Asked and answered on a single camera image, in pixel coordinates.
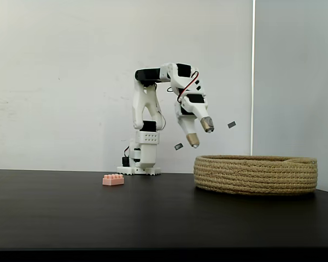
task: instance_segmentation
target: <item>dark tabletop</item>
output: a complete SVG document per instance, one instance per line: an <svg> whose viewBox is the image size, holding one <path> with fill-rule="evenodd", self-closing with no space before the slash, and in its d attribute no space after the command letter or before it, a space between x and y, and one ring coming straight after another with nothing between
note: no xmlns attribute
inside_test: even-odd
<svg viewBox="0 0 328 262"><path fill-rule="evenodd" d="M192 174L0 170L0 251L328 247L328 192L239 196Z"/></svg>

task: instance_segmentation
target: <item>white robotic arm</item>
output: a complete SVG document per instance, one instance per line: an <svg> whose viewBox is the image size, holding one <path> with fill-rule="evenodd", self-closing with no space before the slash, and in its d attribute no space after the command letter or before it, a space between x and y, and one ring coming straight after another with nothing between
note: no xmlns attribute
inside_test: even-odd
<svg viewBox="0 0 328 262"><path fill-rule="evenodd" d="M126 175L160 174L154 168L156 145L159 144L159 130L163 129L162 114L158 103L157 83L170 82L177 95L175 111L178 123L186 134L190 145L197 148L200 144L195 131L197 118L205 132L214 130L209 117L206 94L199 79L199 70L186 64L167 63L160 68L140 69L134 76L134 96L132 105L133 125L136 138L130 140L129 156L124 156L122 166L117 172ZM143 110L147 107L151 121L143 120Z"/></svg>

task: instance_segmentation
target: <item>lego brick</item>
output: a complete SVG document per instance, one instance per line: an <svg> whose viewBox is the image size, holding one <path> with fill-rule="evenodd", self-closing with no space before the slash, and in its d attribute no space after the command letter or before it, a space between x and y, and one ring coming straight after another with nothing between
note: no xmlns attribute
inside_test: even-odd
<svg viewBox="0 0 328 262"><path fill-rule="evenodd" d="M117 184L124 184L124 177L123 175L119 174L104 175L102 184L105 186L115 186Z"/></svg>

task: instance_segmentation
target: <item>woven basket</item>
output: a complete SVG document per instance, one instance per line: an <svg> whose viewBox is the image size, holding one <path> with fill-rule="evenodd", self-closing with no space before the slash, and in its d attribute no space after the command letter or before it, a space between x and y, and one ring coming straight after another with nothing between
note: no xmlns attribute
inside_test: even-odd
<svg viewBox="0 0 328 262"><path fill-rule="evenodd" d="M269 156L200 156L199 188L244 195L299 195L317 186L317 159Z"/></svg>

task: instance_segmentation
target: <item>black table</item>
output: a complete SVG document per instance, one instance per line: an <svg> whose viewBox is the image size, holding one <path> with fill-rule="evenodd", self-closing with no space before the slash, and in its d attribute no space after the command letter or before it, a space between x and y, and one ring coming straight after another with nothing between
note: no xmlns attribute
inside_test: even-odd
<svg viewBox="0 0 328 262"><path fill-rule="evenodd" d="M192 174L103 186L103 174L0 170L0 260L328 260L328 192L221 194Z"/></svg>

